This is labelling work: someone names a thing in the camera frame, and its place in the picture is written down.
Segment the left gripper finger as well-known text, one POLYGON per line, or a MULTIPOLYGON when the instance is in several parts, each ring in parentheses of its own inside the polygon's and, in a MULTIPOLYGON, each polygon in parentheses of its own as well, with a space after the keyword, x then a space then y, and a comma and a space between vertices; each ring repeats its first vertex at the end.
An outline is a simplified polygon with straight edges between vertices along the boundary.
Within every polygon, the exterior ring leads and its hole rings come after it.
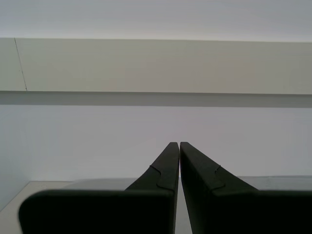
POLYGON ((123 191, 45 190, 26 198, 18 218, 24 234, 173 234, 179 146, 169 143, 123 191))
POLYGON ((258 190, 187 142, 181 182, 194 234, 309 234, 310 191, 258 190))

